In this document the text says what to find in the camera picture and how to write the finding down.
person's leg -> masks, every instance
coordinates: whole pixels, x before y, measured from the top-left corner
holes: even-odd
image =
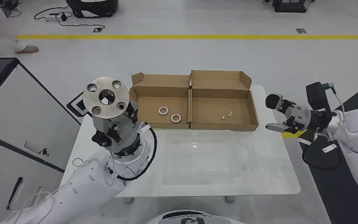
[[[7,24],[8,18],[5,13],[0,9],[0,36],[9,44],[16,54],[21,53],[34,53],[39,49],[35,46],[26,45],[22,40],[18,40],[15,32]]]

yellow floor line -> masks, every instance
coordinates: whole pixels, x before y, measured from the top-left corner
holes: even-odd
[[[358,35],[109,35],[109,34],[21,34],[19,39],[144,39],[144,40],[358,40]]]
[[[284,132],[284,133],[281,133],[281,135],[282,135],[283,138],[298,138],[298,137],[300,137],[301,134],[303,134],[305,132],[306,132],[306,130],[304,130],[302,132],[299,131],[296,134],[291,134],[289,132]]]

black cable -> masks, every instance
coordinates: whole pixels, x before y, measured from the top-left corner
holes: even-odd
[[[307,150],[309,148],[310,145],[307,145],[303,150],[302,150],[302,160],[309,166],[313,167],[313,168],[316,168],[318,170],[324,170],[324,171],[332,171],[332,170],[336,170],[340,165],[341,165],[341,162],[342,162],[342,155],[340,154],[340,152],[338,151],[338,149],[336,149],[336,153],[338,154],[338,161],[337,161],[337,164],[335,166],[332,166],[332,167],[321,167],[321,166],[317,166],[317,165],[314,165],[314,164],[311,164],[310,162],[308,162],[306,160],[306,153],[307,153]]]
[[[152,158],[150,158],[147,166],[144,168],[144,170],[138,174],[137,176],[133,177],[133,178],[124,178],[120,175],[117,175],[117,178],[120,179],[120,180],[124,180],[124,181],[132,181],[132,180],[136,180],[138,178],[140,178],[146,171],[147,169],[150,167],[150,165],[152,164],[155,156],[156,156],[156,153],[157,153],[157,136],[156,136],[156,133],[154,132],[153,128],[149,128],[150,132],[152,133],[153,135],[153,138],[154,138],[154,149],[153,149],[153,155],[152,155]]]
[[[55,15],[55,18],[56,18],[56,20],[57,20],[57,22],[61,25],[61,26],[101,26],[101,28],[102,29],[104,29],[104,28],[106,28],[106,26],[104,26],[104,25],[99,25],[99,24],[78,24],[78,25],[63,25],[63,24],[61,24],[60,23],[60,21],[58,21],[58,19],[57,19],[57,15]]]
[[[1,9],[5,9],[5,10],[9,10],[9,11],[10,11],[10,14],[9,14],[8,18],[14,18],[14,17],[17,17],[17,16],[19,16],[19,15],[22,14],[22,12],[21,12],[20,10],[18,10],[17,8],[15,8],[14,10],[11,10],[11,9],[9,9],[9,8],[6,8],[6,7],[1,7]],[[10,16],[13,12],[19,12],[20,14],[15,15],[15,16]]]
[[[38,18],[36,18],[39,14],[41,14],[41,13],[43,13],[43,12],[46,12],[46,11],[49,11],[49,10],[66,9],[66,8],[68,8],[68,7],[69,7],[69,6],[66,6],[66,7],[48,8],[47,10],[43,10],[43,11],[37,13],[37,14],[34,16],[34,19],[39,20],[39,19],[45,18],[45,17],[38,17]],[[104,26],[104,25],[99,25],[99,24],[64,25],[64,24],[61,24],[60,21],[57,19],[57,15],[55,15],[55,18],[56,18],[58,24],[60,24],[61,26],[73,26],[73,27],[77,27],[77,26],[100,26],[101,29],[106,28],[106,26]]]
[[[48,8],[47,10],[43,10],[43,11],[37,13],[37,14],[34,16],[34,19],[39,20],[39,19],[41,19],[41,18],[45,18],[45,17],[36,18],[36,16],[38,16],[39,14],[41,14],[41,13],[43,13],[43,12],[46,12],[46,11],[48,11],[48,10],[56,10],[56,9],[59,9],[59,8],[61,8],[61,9],[66,9],[66,8],[68,8],[68,7],[69,7],[69,6],[66,6],[66,7]]]

white cabinet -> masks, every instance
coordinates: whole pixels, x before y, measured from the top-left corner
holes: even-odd
[[[8,72],[0,85],[0,140],[64,170],[80,125],[22,65]]]
[[[18,59],[0,58],[0,222],[12,212],[7,207],[19,180],[13,211],[40,189],[59,187],[79,128]]]

white panel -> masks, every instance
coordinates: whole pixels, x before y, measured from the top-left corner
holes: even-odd
[[[0,139],[65,169],[79,125],[21,66],[0,87],[0,104]]]
[[[25,183],[17,196],[16,203],[13,204],[13,211],[20,210],[24,201],[35,194],[39,187],[43,187],[43,191],[50,192],[59,187],[63,173],[2,146],[0,146],[0,155],[0,221],[12,212],[6,208],[19,177],[23,177]],[[39,202],[44,197],[45,194],[39,197]]]

